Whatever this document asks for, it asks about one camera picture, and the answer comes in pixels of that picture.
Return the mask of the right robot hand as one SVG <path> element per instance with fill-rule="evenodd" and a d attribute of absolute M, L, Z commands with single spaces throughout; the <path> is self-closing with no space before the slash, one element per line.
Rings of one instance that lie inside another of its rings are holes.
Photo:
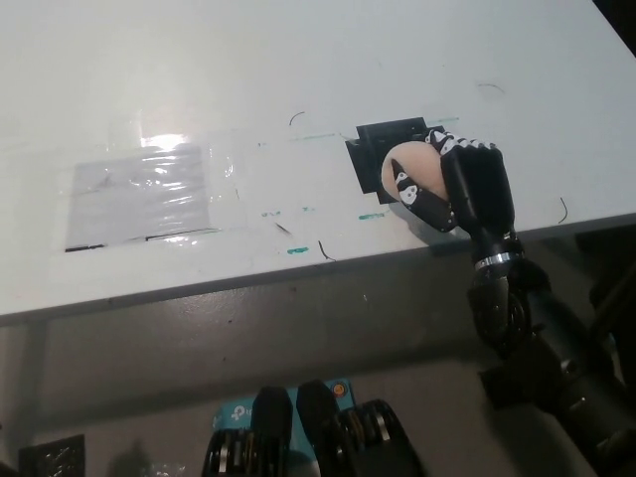
<path fill-rule="evenodd" d="M 477 269 L 523 255 L 503 154 L 495 144 L 432 130 L 422 141 L 393 147 L 381 178 L 391 198 L 433 229 L 465 231 Z"/>

